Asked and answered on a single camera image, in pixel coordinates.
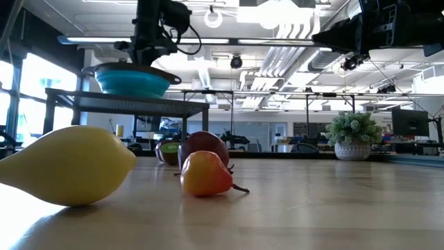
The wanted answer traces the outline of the gray perforated metal riser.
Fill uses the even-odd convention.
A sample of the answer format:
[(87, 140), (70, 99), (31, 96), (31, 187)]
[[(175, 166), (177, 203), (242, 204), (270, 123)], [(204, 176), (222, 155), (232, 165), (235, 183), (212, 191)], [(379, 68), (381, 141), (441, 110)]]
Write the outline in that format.
[(71, 92), (51, 88), (45, 89), (45, 92), (46, 114), (43, 134), (53, 130), (56, 105), (73, 110), (71, 121), (73, 125), (80, 124), (79, 115), (81, 112), (176, 117), (182, 120), (182, 139), (185, 139), (187, 137), (187, 119), (200, 113), (202, 115), (202, 129), (204, 131), (209, 130), (210, 105), (207, 103), (131, 97), (99, 92)]

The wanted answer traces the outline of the green toy lime half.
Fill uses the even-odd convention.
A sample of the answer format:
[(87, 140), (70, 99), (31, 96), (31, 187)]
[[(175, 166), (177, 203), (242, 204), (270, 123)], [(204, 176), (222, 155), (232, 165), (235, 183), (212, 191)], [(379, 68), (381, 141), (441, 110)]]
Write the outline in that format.
[(162, 161), (168, 165), (178, 164), (178, 148), (179, 142), (165, 140), (160, 143), (159, 153)]

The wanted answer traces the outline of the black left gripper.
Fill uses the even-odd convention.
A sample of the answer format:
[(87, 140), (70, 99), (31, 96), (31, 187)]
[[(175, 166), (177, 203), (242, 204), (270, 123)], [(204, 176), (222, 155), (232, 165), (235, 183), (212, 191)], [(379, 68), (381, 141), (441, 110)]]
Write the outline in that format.
[(133, 64), (144, 66), (151, 66), (158, 58), (178, 52), (177, 43), (163, 35), (153, 40), (133, 35), (129, 40), (116, 41), (114, 48), (126, 52)]

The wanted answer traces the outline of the green potted plant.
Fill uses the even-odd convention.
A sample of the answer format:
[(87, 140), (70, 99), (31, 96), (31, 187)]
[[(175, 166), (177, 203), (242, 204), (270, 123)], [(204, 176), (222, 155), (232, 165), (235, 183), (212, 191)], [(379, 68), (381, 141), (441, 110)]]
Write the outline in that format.
[(382, 141), (382, 127), (369, 112), (340, 112), (326, 130), (328, 143), (339, 160), (367, 160), (371, 146)]

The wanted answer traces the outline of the silver ventilation duct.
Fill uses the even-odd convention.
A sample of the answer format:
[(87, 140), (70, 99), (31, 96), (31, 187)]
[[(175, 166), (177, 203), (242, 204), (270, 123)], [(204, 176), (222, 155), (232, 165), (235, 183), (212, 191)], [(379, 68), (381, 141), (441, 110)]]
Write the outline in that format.
[[(322, 31), (330, 30), (331, 27), (344, 19), (351, 18), (361, 12), (359, 0), (347, 0), (342, 7), (339, 8), (337, 14), (334, 14), (327, 20), (327, 23), (321, 26)], [(311, 72), (322, 72), (331, 67), (343, 55), (338, 52), (319, 49), (318, 53), (309, 62), (308, 69)]]

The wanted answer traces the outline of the yellow toy lemon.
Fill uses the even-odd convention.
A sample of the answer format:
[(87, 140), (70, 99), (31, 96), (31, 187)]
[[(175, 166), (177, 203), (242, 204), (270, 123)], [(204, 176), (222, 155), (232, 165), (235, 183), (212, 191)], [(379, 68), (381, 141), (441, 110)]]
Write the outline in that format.
[(60, 206), (85, 206), (110, 196), (137, 162), (111, 132), (95, 126), (51, 131), (0, 160), (0, 183)]

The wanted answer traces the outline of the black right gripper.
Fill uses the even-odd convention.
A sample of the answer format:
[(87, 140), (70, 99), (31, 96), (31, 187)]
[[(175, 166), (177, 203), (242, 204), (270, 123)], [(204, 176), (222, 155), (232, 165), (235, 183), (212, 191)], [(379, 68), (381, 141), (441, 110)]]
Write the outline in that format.
[(424, 56), (444, 51), (444, 0), (359, 0), (361, 13), (312, 35), (340, 53), (421, 46)]

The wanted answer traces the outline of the black overhead light bar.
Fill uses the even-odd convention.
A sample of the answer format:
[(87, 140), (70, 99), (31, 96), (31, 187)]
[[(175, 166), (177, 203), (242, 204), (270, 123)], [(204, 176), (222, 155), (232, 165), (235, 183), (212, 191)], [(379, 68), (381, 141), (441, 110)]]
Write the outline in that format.
[[(59, 35), (57, 37), (60, 44), (65, 45), (85, 45), (85, 44), (114, 44), (118, 40), (129, 40), (129, 37), (68, 37)], [(244, 39), (244, 38), (182, 38), (179, 45), (198, 46), (249, 46), (249, 47), (315, 47), (328, 48), (322, 44), (316, 44), (306, 39)]]

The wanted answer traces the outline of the black aluminium table frame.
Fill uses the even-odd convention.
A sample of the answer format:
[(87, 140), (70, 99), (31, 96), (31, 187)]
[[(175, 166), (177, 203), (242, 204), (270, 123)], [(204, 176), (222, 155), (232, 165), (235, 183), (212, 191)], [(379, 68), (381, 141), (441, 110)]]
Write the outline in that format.
[[(271, 153), (271, 152), (236, 152), (230, 151), (230, 159), (268, 159), (268, 160), (337, 160), (334, 153)], [(394, 163), (401, 165), (416, 165), (444, 169), (444, 157), (371, 154), (367, 161)]]

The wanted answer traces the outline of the blue collapsible colander bowl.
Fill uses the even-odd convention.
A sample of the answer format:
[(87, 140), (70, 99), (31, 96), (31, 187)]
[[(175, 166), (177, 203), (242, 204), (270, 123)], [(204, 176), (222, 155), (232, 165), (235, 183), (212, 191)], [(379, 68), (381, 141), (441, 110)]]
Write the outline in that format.
[(84, 75), (92, 77), (104, 94), (161, 99), (171, 85), (182, 79), (160, 69), (127, 62), (107, 62), (84, 67)]

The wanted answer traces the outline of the black monitor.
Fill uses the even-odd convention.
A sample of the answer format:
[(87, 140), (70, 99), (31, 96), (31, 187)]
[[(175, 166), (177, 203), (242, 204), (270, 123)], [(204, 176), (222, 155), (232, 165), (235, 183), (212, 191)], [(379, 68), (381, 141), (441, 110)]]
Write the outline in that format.
[(392, 110), (393, 134), (429, 136), (429, 119), (426, 111)]

